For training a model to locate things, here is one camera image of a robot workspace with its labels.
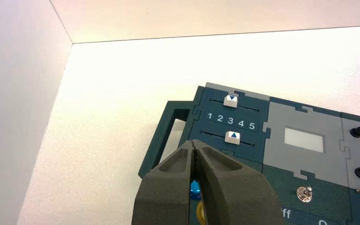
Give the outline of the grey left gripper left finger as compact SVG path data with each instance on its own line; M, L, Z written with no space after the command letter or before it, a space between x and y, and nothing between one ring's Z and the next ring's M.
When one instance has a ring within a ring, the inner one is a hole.
M133 225L187 225L194 144L184 142L141 181L135 197Z

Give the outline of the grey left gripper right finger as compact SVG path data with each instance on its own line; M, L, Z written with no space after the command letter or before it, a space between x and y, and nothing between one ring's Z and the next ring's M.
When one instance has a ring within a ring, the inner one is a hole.
M195 141L195 179L208 225L283 225L276 191L265 176Z

